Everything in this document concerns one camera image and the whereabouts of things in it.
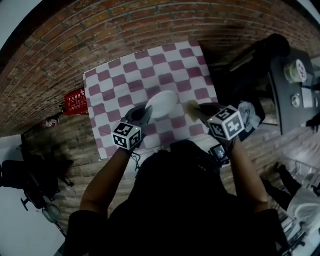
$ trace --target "checkered tablecloth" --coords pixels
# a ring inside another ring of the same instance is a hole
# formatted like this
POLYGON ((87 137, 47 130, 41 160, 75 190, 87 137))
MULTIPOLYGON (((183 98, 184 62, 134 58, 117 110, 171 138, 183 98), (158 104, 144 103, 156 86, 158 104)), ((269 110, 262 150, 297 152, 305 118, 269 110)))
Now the checkered tablecloth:
POLYGON ((139 149, 189 139, 208 132, 198 120, 185 114, 184 103, 218 102, 203 52, 196 41, 186 41, 140 51, 98 66, 83 74, 92 130, 101 159, 116 152, 111 130, 135 106, 154 95, 173 91, 176 109, 160 119, 151 119, 139 149))

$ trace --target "black glove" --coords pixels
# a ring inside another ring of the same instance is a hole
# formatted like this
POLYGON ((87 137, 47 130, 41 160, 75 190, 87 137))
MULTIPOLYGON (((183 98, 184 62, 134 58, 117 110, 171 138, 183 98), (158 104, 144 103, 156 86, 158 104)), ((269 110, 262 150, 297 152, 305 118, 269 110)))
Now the black glove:
MULTIPOLYGON (((199 107, 200 107, 200 111, 205 115, 205 118, 201 118, 201 121, 206 126, 208 126, 207 123, 209 118, 213 117, 214 115, 216 115, 218 112, 220 112, 225 108, 225 106, 220 105, 219 103, 204 103, 204 104, 200 104, 199 107)), ((213 135, 213 133, 211 132, 211 129, 209 129, 208 134, 213 138, 215 138, 224 147, 224 150, 227 154, 231 153, 232 149, 235 146, 237 136, 231 140, 218 138, 213 135)))
POLYGON ((144 141, 144 138, 146 137, 146 135, 143 134, 143 129, 148 125, 151 114, 152 114, 152 107, 149 107, 146 109, 146 105, 140 105, 129 110, 129 112, 121 120, 122 122, 125 122, 129 125, 138 126, 141 128, 141 141, 137 143, 130 150, 127 150, 131 154, 135 149, 138 149, 141 146, 142 142, 144 141))

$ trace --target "red sign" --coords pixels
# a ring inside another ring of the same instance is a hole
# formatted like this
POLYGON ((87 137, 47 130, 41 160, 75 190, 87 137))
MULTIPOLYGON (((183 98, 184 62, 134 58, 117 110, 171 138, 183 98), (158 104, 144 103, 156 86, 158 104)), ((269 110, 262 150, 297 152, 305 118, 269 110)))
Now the red sign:
POLYGON ((84 87, 64 96, 64 103, 66 108, 65 115, 67 116, 88 114, 88 105, 84 87))

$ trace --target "table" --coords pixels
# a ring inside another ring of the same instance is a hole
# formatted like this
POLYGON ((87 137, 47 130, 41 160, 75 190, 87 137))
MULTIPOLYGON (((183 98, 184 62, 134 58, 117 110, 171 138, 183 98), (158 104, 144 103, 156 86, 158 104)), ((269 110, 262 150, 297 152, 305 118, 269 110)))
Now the table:
POLYGON ((164 45, 121 57, 89 70, 83 74, 83 80, 101 159, 112 157, 118 148, 111 135, 116 122, 159 92, 176 92, 178 104, 168 116, 150 120, 140 150, 207 134, 206 126, 200 120, 193 122, 183 104, 192 100, 199 104, 218 102, 204 54, 196 41, 164 45))
MULTIPOLYGON (((285 77, 284 66, 296 59, 300 59, 303 62, 307 73, 314 75, 314 68, 309 55, 304 51, 294 48, 291 48, 291 54, 288 57, 277 57, 270 65, 269 80, 282 135, 300 127, 301 124, 311 120, 320 113, 320 106, 316 107, 314 102, 312 108, 304 108, 301 84, 298 82, 289 83, 285 77), (291 98, 295 94, 299 94, 301 99, 301 105, 298 108, 291 104, 291 98)), ((313 100, 318 98, 320 102, 319 94, 312 92, 312 98, 313 100)))

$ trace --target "person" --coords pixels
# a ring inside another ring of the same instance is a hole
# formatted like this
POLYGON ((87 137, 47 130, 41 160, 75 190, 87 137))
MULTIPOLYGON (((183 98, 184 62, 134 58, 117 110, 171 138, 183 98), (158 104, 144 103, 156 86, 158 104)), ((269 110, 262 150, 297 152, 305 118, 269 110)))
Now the person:
POLYGON ((312 191, 302 187, 285 165, 276 163, 275 169, 290 194, 275 188, 270 181, 262 180, 266 191, 290 217, 299 221, 302 230, 312 234, 320 228, 320 199, 312 191))
POLYGON ((320 114, 317 114, 314 118, 307 121, 305 124, 306 127, 311 127, 315 133, 319 131, 319 125, 320 125, 320 114))
POLYGON ((191 141, 146 159, 128 199, 108 218, 131 151, 119 148, 69 218, 64 255, 120 252, 244 252, 278 255, 287 240, 276 210, 238 138, 228 143, 237 196, 228 194, 211 157, 191 141))

